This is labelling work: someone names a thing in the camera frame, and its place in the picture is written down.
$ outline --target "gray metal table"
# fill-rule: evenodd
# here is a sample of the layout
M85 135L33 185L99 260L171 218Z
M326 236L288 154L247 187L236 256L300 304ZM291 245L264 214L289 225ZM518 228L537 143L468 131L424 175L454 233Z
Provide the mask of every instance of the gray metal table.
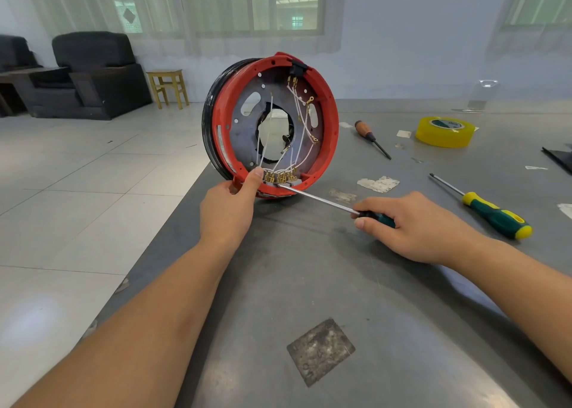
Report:
M395 137L414 131L419 117L341 114L340 121L368 121L393 160L340 127L333 162L310 191L328 197L337 188L361 199L378 194L359 179L387 175L401 183L386 196L419 190L498 237L427 177L433 172L525 217L535 233L516 246L572 274L572 220L557 209L572 203L572 177L540 152L572 140L569 118L469 116L481 127L471 145L446 150ZM211 166L204 170L129 273L131 287L111 298L101 319L195 245L198 205L220 180ZM356 350L306 387L286 346L330 317ZM297 196L256 203L177 406L552 408L572 406L572 387L466 279L406 261L357 231L342 211Z

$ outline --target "yellow tape roll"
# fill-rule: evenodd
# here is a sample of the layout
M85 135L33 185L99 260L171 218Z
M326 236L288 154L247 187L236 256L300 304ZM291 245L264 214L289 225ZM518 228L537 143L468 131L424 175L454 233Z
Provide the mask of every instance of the yellow tape roll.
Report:
M475 125L452 117L424 117L419 121L415 137L442 148L464 148L471 141Z

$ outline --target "screwdriver handle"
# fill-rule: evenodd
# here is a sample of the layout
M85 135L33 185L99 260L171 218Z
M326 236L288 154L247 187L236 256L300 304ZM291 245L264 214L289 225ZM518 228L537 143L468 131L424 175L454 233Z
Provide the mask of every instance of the screwdriver handle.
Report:
M467 193L463 203L483 217L495 230L509 239L524 239L533 234L533 228L522 217L508 209L487 202L477 193Z
M362 120L358 120L355 123L355 127L357 133L360 134L361 137L363 137L366 140L369 140L372 143L375 142L374 133L371 132L371 130L369 129L369 127L365 122L363 122Z
M360 211L358 217L373 218L374 220L377 220L378 222L395 229L395 222L393 221L393 218L390 218L385 214L378 214L374 211Z

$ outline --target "black bracket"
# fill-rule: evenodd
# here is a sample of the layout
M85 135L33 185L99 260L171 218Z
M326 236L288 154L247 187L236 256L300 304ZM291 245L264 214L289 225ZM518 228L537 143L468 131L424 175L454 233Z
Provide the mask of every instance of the black bracket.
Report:
M308 65L292 59L292 67L290 68L290 75L296 78L301 78L304 72L308 70Z

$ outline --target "left hand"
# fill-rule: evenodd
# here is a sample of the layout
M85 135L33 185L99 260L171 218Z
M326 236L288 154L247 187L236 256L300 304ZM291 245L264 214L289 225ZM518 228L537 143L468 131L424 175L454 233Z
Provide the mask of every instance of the left hand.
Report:
M261 167L248 173L239 192L226 181L206 193L201 202L201 242L236 251L252 223L263 174Z

